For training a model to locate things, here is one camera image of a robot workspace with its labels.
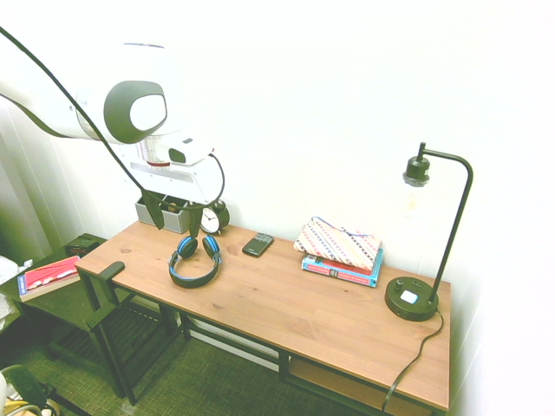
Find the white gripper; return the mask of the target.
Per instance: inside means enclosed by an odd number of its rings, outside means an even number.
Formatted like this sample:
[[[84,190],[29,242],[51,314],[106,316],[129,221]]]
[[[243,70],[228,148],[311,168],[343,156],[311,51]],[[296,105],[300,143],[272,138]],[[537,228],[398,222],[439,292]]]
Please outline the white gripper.
[[[165,221],[160,207],[162,197],[158,193],[208,204],[219,196],[224,184],[222,170],[212,157],[206,157],[190,166],[171,162],[170,166],[155,167],[146,162],[132,161],[128,169],[147,189],[141,191],[142,200],[153,224],[159,230],[164,228]],[[190,204],[188,213],[189,235],[196,239],[199,235],[203,205]]]

